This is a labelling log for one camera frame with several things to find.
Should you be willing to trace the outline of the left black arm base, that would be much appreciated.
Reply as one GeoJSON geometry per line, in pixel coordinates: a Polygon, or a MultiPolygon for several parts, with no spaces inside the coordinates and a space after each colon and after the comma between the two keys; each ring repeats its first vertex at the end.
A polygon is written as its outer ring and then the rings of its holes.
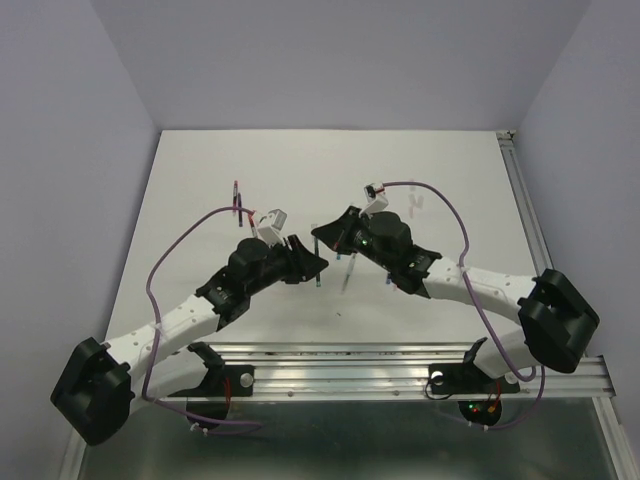
{"type": "Polygon", "coordinates": [[[226,420],[235,397],[253,395],[253,365],[229,364],[205,342],[190,344],[184,353],[187,360],[195,360],[195,380],[188,380],[187,387],[172,393],[171,397],[185,398],[188,413],[226,420]]]}

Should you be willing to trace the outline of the magenta pen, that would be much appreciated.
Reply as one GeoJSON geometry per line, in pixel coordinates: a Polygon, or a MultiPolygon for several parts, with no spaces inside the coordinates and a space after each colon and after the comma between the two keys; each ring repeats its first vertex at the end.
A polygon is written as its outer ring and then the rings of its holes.
{"type": "Polygon", "coordinates": [[[232,195],[232,207],[233,207],[233,215],[235,216],[238,211],[238,194],[239,194],[239,185],[238,181],[234,180],[233,182],[233,195],[232,195]]]}

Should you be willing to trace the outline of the green white pen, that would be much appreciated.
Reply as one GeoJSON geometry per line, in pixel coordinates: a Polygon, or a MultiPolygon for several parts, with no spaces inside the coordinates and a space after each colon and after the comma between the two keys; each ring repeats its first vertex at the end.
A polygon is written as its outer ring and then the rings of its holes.
{"type": "Polygon", "coordinates": [[[352,276],[354,268],[355,268],[355,263],[356,263],[356,260],[357,260],[357,256],[358,256],[358,253],[354,252],[349,257],[349,262],[347,264],[347,269],[346,269],[345,276],[344,276],[344,279],[343,279],[343,282],[342,282],[342,285],[341,285],[341,294],[345,294],[345,292],[346,292],[346,290],[348,288],[349,281],[351,279],[351,276],[352,276]]]}

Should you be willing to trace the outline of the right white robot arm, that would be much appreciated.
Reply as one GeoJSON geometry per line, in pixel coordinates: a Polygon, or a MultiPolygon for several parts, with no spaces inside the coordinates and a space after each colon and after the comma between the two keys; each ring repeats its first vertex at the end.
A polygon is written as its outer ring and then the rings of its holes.
{"type": "Polygon", "coordinates": [[[573,373],[600,323],[563,273],[547,269],[531,277],[467,267],[418,246],[393,212],[363,215],[350,207],[311,234],[335,253],[372,261],[406,294],[470,305],[516,324],[517,330],[503,336],[490,329],[455,368],[455,376],[472,390],[529,367],[573,373]]]}

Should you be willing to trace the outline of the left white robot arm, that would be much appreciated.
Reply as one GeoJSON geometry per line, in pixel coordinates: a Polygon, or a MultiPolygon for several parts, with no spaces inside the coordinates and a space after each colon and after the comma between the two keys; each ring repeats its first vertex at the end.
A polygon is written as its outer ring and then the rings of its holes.
{"type": "Polygon", "coordinates": [[[295,235],[274,245],[244,239],[227,264],[173,310],[127,335],[77,344],[51,403],[88,445],[100,445],[122,428],[134,401],[150,400],[148,374],[155,365],[240,318],[257,293],[278,282],[307,282],[328,265],[295,235]]]}

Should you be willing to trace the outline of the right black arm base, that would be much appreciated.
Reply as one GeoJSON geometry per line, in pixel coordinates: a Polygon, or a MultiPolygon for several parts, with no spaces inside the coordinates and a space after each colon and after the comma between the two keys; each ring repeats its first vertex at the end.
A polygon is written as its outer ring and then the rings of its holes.
{"type": "Polygon", "coordinates": [[[423,389],[429,400],[447,400],[456,395],[479,395],[480,399],[459,400],[464,420],[472,425],[494,427],[501,418],[503,394],[520,392],[518,381],[509,383],[505,376],[491,379],[473,364],[486,337],[476,341],[460,363],[430,365],[430,376],[423,389]]]}

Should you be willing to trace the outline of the purple pen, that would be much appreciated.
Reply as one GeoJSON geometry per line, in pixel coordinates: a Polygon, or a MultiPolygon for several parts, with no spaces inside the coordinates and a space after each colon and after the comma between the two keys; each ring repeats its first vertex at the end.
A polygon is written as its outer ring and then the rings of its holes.
{"type": "Polygon", "coordinates": [[[237,195],[237,207],[238,207],[238,225],[240,228],[242,228],[244,226],[244,210],[243,210],[242,194],[240,192],[237,195]]]}

